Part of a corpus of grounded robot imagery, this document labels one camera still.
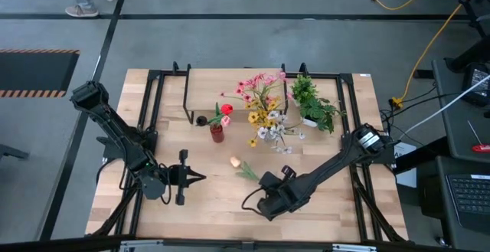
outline black floor mat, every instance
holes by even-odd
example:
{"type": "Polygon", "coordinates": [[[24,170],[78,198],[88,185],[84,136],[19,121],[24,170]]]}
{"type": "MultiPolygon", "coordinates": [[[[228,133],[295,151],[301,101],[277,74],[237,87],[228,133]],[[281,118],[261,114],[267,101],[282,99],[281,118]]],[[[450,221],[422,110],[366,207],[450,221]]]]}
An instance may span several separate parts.
{"type": "Polygon", "coordinates": [[[0,50],[0,97],[63,97],[78,50],[0,50]]]}

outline orange striped tape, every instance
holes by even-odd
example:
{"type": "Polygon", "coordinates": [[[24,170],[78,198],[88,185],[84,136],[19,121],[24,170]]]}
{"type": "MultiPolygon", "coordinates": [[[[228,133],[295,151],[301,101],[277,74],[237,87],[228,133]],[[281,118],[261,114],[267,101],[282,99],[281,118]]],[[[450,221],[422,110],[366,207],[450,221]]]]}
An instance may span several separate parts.
{"type": "Polygon", "coordinates": [[[0,49],[0,53],[75,53],[80,54],[80,50],[64,49],[0,49]]]}
{"type": "Polygon", "coordinates": [[[0,98],[61,98],[64,90],[0,90],[0,98]]]}

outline yellow flower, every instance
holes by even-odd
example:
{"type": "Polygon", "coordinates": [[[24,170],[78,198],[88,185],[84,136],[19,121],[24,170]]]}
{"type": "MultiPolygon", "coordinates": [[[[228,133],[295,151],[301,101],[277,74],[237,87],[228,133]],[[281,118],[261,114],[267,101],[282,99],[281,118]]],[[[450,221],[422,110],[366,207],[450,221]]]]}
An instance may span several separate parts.
{"type": "Polygon", "coordinates": [[[257,139],[252,138],[252,139],[248,140],[248,143],[249,143],[249,145],[250,145],[252,148],[255,148],[255,146],[257,146],[257,139]]]}
{"type": "Polygon", "coordinates": [[[261,118],[266,118],[266,117],[267,117],[267,115],[269,115],[269,114],[267,113],[267,111],[265,111],[265,110],[258,110],[257,112],[259,113],[259,116],[260,116],[261,118]]]}
{"type": "Polygon", "coordinates": [[[259,119],[259,114],[256,113],[256,112],[251,112],[251,113],[248,113],[248,121],[250,123],[255,123],[257,121],[257,119],[259,119]]]}
{"type": "Polygon", "coordinates": [[[275,110],[277,108],[277,103],[275,101],[270,102],[269,106],[267,107],[267,110],[275,110]]]}
{"type": "Polygon", "coordinates": [[[266,121],[266,126],[274,126],[276,124],[276,121],[274,119],[268,119],[266,121]]]}

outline keyboard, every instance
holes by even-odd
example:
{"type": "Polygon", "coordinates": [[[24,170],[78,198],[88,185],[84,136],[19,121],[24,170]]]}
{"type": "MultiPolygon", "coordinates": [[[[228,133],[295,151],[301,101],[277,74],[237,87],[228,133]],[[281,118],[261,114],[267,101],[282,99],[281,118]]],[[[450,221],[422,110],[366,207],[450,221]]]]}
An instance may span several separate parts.
{"type": "Polygon", "coordinates": [[[447,175],[461,226],[490,234],[490,175],[447,175]]]}

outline chair leg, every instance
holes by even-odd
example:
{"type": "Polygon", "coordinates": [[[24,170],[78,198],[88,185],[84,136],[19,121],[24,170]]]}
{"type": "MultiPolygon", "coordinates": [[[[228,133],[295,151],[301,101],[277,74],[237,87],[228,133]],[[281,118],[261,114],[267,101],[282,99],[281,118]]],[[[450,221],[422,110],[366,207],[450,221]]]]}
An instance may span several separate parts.
{"type": "Polygon", "coordinates": [[[29,154],[9,146],[0,145],[0,153],[4,156],[14,156],[18,159],[26,159],[29,154]]]}

